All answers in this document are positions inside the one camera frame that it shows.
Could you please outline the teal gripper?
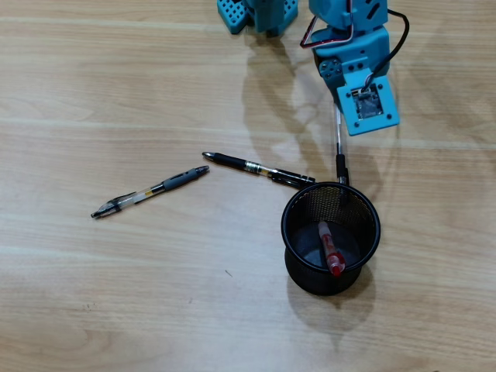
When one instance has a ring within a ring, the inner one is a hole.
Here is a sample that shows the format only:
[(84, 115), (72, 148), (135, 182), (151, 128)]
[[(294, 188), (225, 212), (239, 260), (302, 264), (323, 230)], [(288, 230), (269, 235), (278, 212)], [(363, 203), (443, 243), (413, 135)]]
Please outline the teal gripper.
[(384, 26), (355, 32), (345, 43), (312, 50), (319, 74), (332, 94), (345, 84), (367, 84), (388, 73), (389, 33)]

